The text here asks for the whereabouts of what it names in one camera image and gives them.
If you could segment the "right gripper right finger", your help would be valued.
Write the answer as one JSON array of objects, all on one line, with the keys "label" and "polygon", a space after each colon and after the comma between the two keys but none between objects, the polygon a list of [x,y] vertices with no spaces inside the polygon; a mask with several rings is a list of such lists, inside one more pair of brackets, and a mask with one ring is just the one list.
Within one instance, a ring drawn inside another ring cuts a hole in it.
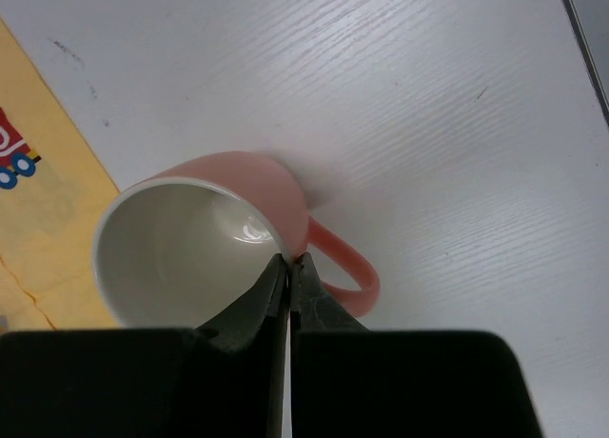
[{"label": "right gripper right finger", "polygon": [[539,437],[520,364],[477,330],[370,330],[294,267],[291,431],[296,437]]}]

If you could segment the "yellow car-print cloth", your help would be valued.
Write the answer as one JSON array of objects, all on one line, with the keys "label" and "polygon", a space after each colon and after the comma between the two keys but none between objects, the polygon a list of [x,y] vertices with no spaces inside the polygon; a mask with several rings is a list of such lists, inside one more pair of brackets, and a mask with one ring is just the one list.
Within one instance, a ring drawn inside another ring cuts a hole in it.
[{"label": "yellow car-print cloth", "polygon": [[118,189],[7,26],[1,107],[42,156],[33,176],[1,193],[2,329],[115,327],[90,250]]}]

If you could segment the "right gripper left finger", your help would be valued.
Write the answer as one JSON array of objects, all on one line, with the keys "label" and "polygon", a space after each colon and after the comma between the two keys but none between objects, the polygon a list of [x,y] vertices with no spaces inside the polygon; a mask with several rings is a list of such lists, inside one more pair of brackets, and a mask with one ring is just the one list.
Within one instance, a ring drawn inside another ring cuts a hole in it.
[{"label": "right gripper left finger", "polygon": [[197,328],[11,331],[5,437],[278,437],[287,267]]}]

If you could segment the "pink and white cup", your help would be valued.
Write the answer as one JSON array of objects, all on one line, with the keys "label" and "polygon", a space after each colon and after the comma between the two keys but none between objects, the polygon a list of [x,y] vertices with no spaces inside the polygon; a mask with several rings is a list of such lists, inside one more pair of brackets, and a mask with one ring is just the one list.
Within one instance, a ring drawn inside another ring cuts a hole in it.
[{"label": "pink and white cup", "polygon": [[377,271],[311,216],[296,177],[266,155],[225,151],[121,193],[100,219],[91,262],[119,324],[194,328],[249,289],[274,255],[293,266],[309,248],[356,283],[329,286],[330,295],[354,316],[371,311]]}]

